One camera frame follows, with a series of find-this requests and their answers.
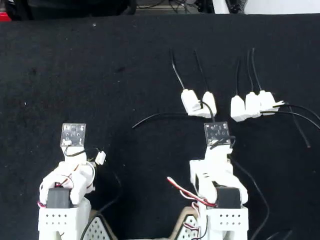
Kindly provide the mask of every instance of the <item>perforated white base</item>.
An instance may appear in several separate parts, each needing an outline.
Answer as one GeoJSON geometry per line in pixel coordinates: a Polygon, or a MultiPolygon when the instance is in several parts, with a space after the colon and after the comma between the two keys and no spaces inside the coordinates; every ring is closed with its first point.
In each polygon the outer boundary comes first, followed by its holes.
{"type": "MultiPolygon", "coordinates": [[[[197,220],[194,216],[189,215],[186,217],[185,223],[190,224],[193,227],[198,227],[197,220]]],[[[177,234],[176,240],[191,240],[197,237],[197,231],[191,231],[182,225],[180,232],[177,234]]]]}
{"type": "Polygon", "coordinates": [[[85,233],[87,240],[111,240],[101,219],[96,217],[85,233]]]}
{"type": "Polygon", "coordinates": [[[213,208],[207,210],[210,218],[210,228],[218,231],[247,231],[249,229],[248,209],[213,208]]]}

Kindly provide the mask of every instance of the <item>red and white wire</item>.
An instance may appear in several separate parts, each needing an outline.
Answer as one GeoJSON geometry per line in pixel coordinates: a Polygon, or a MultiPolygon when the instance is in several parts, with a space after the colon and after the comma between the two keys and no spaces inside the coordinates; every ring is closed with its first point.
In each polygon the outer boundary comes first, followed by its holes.
{"type": "Polygon", "coordinates": [[[184,189],[183,187],[181,187],[180,185],[178,185],[175,180],[172,179],[172,177],[167,176],[166,179],[169,181],[169,183],[171,183],[174,187],[176,187],[178,190],[182,191],[185,195],[187,195],[190,198],[193,198],[194,200],[197,200],[198,202],[208,206],[208,207],[215,207],[216,204],[215,203],[210,203],[207,202],[206,199],[202,199],[200,197],[198,197],[197,195],[193,194],[192,192],[184,189]]]}
{"type": "Polygon", "coordinates": [[[198,204],[197,204],[195,201],[193,201],[193,202],[191,203],[191,207],[196,211],[196,214],[198,215],[198,218],[200,218],[200,212],[199,212],[199,206],[198,206],[198,204]]]}
{"type": "Polygon", "coordinates": [[[46,205],[42,204],[40,201],[37,201],[36,203],[37,203],[38,207],[41,209],[45,209],[47,207],[46,205]]]}

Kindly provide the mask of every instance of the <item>black fabric surface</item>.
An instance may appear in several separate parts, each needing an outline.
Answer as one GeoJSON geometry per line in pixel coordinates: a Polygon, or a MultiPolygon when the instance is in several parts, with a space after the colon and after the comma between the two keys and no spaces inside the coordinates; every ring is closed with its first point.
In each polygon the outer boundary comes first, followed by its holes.
{"type": "MultiPolygon", "coordinates": [[[[183,112],[181,86],[169,48],[187,88],[204,85],[193,49],[218,107],[236,136],[233,157],[256,179],[269,202],[269,221],[258,239],[291,228],[295,239],[319,235],[319,131],[292,117],[274,115],[235,123],[235,58],[256,48],[262,87],[276,100],[320,113],[320,15],[135,16],[0,24],[0,232],[1,239],[37,239],[39,185],[63,154],[62,123],[87,123],[85,145],[99,146],[108,165],[98,170],[94,209],[123,196],[104,215],[120,239],[168,237],[189,200],[166,176],[192,189],[189,160],[204,156],[202,120],[162,119],[130,127],[154,113],[183,112]]],[[[240,93],[250,83],[242,65],[240,93]]],[[[266,209],[250,180],[250,231],[266,209]]]]}

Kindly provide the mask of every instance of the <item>cable connector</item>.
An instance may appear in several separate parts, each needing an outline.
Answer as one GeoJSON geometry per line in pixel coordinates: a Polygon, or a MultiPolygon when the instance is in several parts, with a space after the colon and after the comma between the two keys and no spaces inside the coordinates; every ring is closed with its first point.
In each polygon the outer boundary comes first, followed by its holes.
{"type": "MultiPolygon", "coordinates": [[[[275,111],[277,112],[279,110],[279,106],[278,105],[284,105],[285,102],[284,101],[279,101],[276,102],[274,99],[274,96],[272,95],[271,92],[269,91],[264,91],[261,90],[258,98],[260,100],[260,111],[275,111]]],[[[273,115],[275,113],[263,113],[264,116],[266,115],[273,115]]]]}
{"type": "Polygon", "coordinates": [[[190,116],[193,115],[191,114],[193,111],[201,109],[201,104],[193,90],[184,89],[181,93],[181,100],[185,111],[190,116]]]}
{"type": "Polygon", "coordinates": [[[260,117],[260,106],[260,99],[253,91],[249,92],[245,96],[245,113],[247,114],[248,118],[260,117]]]}
{"type": "Polygon", "coordinates": [[[238,95],[231,98],[230,116],[236,122],[242,122],[248,118],[245,101],[238,95]]]}
{"type": "Polygon", "coordinates": [[[105,160],[106,160],[106,153],[104,151],[100,151],[98,152],[94,161],[98,165],[103,165],[105,160]]]}
{"type": "MultiPolygon", "coordinates": [[[[215,117],[217,114],[217,107],[216,107],[216,101],[215,101],[214,95],[211,92],[206,91],[202,97],[202,102],[209,105],[212,111],[212,115],[213,117],[215,117]]],[[[212,117],[208,106],[206,106],[205,104],[202,105],[201,109],[194,111],[192,115],[203,117],[206,119],[210,119],[212,117]]]]}
{"type": "MultiPolygon", "coordinates": [[[[181,100],[185,111],[189,116],[197,116],[207,119],[210,119],[212,117],[209,108],[205,104],[203,104],[201,108],[201,101],[198,100],[193,90],[184,89],[181,93],[181,100]]],[[[211,92],[206,91],[202,97],[202,102],[209,105],[214,117],[217,114],[214,95],[211,92]]]]}

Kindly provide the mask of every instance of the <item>black cable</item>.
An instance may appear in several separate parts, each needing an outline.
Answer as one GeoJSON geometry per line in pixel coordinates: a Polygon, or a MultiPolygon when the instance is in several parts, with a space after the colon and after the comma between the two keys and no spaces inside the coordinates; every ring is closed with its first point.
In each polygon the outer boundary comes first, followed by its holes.
{"type": "Polygon", "coordinates": [[[135,125],[132,126],[132,129],[135,129],[139,127],[141,124],[145,123],[146,121],[156,118],[156,117],[191,117],[187,113],[184,112],[160,112],[155,113],[150,116],[147,116],[146,118],[138,121],[135,125]]]}
{"type": "Polygon", "coordinates": [[[215,122],[215,116],[214,116],[214,113],[212,112],[210,106],[207,103],[205,103],[204,101],[200,101],[200,103],[205,105],[209,109],[212,122],[214,123],[215,122]]]}
{"type": "Polygon", "coordinates": [[[235,95],[239,95],[239,73],[240,73],[240,57],[236,60],[236,68],[235,68],[235,95]]]}
{"type": "Polygon", "coordinates": [[[310,118],[306,117],[306,116],[303,116],[299,113],[296,113],[296,112],[289,112],[289,111],[260,111],[260,113],[262,114],[276,114],[276,113],[279,113],[279,114],[291,114],[291,115],[295,115],[295,116],[298,116],[300,118],[303,118],[307,121],[309,121],[310,123],[312,123],[316,128],[318,128],[320,130],[320,126],[318,124],[316,124],[314,121],[312,121],[310,118]]]}
{"type": "Polygon", "coordinates": [[[246,70],[248,72],[248,76],[249,76],[249,79],[250,79],[250,83],[251,83],[251,92],[254,91],[254,82],[251,78],[251,74],[250,74],[250,53],[251,51],[248,50],[247,54],[246,54],[246,70]]]}
{"type": "Polygon", "coordinates": [[[81,235],[81,238],[80,240],[84,240],[85,238],[85,235],[86,235],[86,232],[90,226],[90,224],[93,222],[93,220],[98,217],[99,215],[102,214],[102,212],[104,210],[106,210],[108,207],[110,207],[112,204],[114,204],[115,202],[118,201],[118,199],[120,198],[120,196],[122,195],[122,185],[121,185],[121,181],[120,179],[118,178],[117,174],[115,172],[113,172],[113,175],[115,177],[115,179],[117,180],[118,182],[118,187],[119,187],[119,190],[118,190],[118,193],[117,195],[114,197],[114,199],[112,199],[111,201],[109,201],[108,203],[106,203],[103,207],[101,207],[98,211],[95,212],[95,214],[92,216],[91,220],[88,221],[87,225],[85,226],[83,232],[82,232],[82,235],[81,235]]]}
{"type": "Polygon", "coordinates": [[[205,225],[205,231],[204,234],[201,237],[194,237],[191,238],[191,240],[198,240],[198,239],[203,239],[205,237],[205,235],[207,234],[208,231],[208,215],[206,216],[206,225],[205,225]]]}
{"type": "Polygon", "coordinates": [[[232,149],[232,147],[235,145],[236,143],[236,137],[235,136],[226,136],[223,138],[220,138],[218,141],[216,141],[214,144],[212,144],[210,146],[210,149],[214,149],[215,147],[217,147],[220,143],[222,143],[225,140],[233,140],[233,143],[231,143],[230,148],[232,149]]]}
{"type": "Polygon", "coordinates": [[[208,82],[207,82],[207,79],[206,79],[206,77],[205,77],[205,75],[204,75],[204,71],[203,71],[203,69],[202,69],[202,66],[201,66],[201,64],[200,64],[200,59],[199,59],[197,50],[193,50],[193,54],[194,54],[194,56],[195,56],[196,64],[198,65],[199,71],[200,71],[200,73],[201,73],[201,77],[202,77],[202,80],[203,80],[203,83],[204,83],[205,91],[206,91],[206,92],[209,92],[208,82]]]}
{"type": "Polygon", "coordinates": [[[247,170],[245,170],[237,161],[235,161],[230,154],[228,155],[228,157],[230,158],[232,163],[237,168],[239,168],[243,173],[245,173],[251,179],[252,183],[254,184],[256,190],[260,194],[260,197],[263,200],[263,203],[265,204],[265,207],[266,207],[266,215],[264,217],[264,220],[262,221],[260,226],[254,231],[252,237],[250,238],[250,240],[254,240],[257,237],[257,235],[260,233],[261,229],[265,226],[266,222],[268,221],[268,218],[269,218],[269,215],[270,215],[270,207],[269,207],[269,204],[268,204],[264,194],[262,193],[262,191],[260,190],[259,186],[257,185],[256,180],[254,179],[254,177],[247,170]]]}
{"type": "Polygon", "coordinates": [[[100,152],[99,148],[93,147],[93,148],[85,149],[85,150],[82,150],[82,151],[79,151],[79,152],[76,152],[76,153],[73,153],[73,154],[67,154],[68,147],[71,147],[71,146],[70,145],[66,146],[66,148],[64,150],[64,155],[66,157],[75,157],[75,156],[78,156],[80,154],[86,153],[86,152],[91,151],[91,150],[96,150],[98,153],[100,152]]]}
{"type": "Polygon", "coordinates": [[[178,78],[178,80],[179,80],[182,88],[183,88],[183,89],[186,89],[186,88],[185,88],[185,85],[184,85],[184,83],[182,82],[182,79],[181,79],[181,77],[180,77],[180,75],[179,75],[179,73],[178,73],[178,71],[177,71],[175,54],[174,54],[174,51],[173,51],[171,48],[170,48],[170,55],[171,55],[172,68],[173,68],[173,70],[174,70],[174,72],[175,72],[175,75],[176,75],[176,77],[178,78]]]}
{"type": "Polygon", "coordinates": [[[274,234],[272,234],[271,236],[269,236],[266,240],[271,240],[271,239],[273,239],[274,237],[278,236],[280,233],[283,233],[283,232],[287,232],[287,234],[282,239],[282,240],[286,240],[292,234],[293,231],[292,231],[292,229],[286,229],[286,230],[277,231],[274,234]]]}
{"type": "Polygon", "coordinates": [[[309,113],[311,113],[313,116],[315,116],[319,121],[320,121],[320,116],[318,114],[316,114],[315,111],[307,108],[307,107],[304,107],[304,106],[300,106],[300,105],[293,105],[293,104],[289,104],[289,103],[286,103],[286,104],[282,104],[282,105],[276,105],[276,106],[273,106],[274,108],[278,108],[278,107],[294,107],[294,108],[299,108],[299,109],[303,109],[309,113]]]}
{"type": "MultiPolygon", "coordinates": [[[[292,110],[292,107],[291,106],[288,106],[288,107],[289,107],[290,112],[293,113],[294,111],[292,110]]],[[[301,137],[303,138],[303,140],[305,142],[306,147],[311,148],[310,142],[309,142],[305,132],[302,130],[302,128],[299,124],[299,121],[297,120],[297,117],[295,115],[292,115],[292,118],[293,118],[293,122],[294,122],[296,128],[298,129],[301,137]]]]}
{"type": "Polygon", "coordinates": [[[138,7],[139,9],[151,9],[151,8],[154,8],[154,7],[156,7],[156,6],[161,5],[161,4],[164,3],[165,1],[166,1],[166,0],[161,0],[161,1],[159,1],[158,3],[156,3],[156,4],[154,4],[154,5],[144,6],[144,7],[141,7],[141,6],[137,5],[137,7],[138,7]]]}
{"type": "Polygon", "coordinates": [[[174,6],[172,5],[172,0],[169,0],[169,5],[170,5],[170,7],[172,8],[172,10],[176,13],[176,14],[178,14],[178,11],[174,8],[174,6]]]}
{"type": "Polygon", "coordinates": [[[251,64],[252,64],[252,69],[253,69],[256,83],[258,84],[259,90],[261,91],[262,88],[261,88],[260,81],[258,79],[258,75],[257,75],[257,71],[256,71],[256,64],[255,64],[255,48],[252,48],[252,51],[251,51],[251,64]]]}

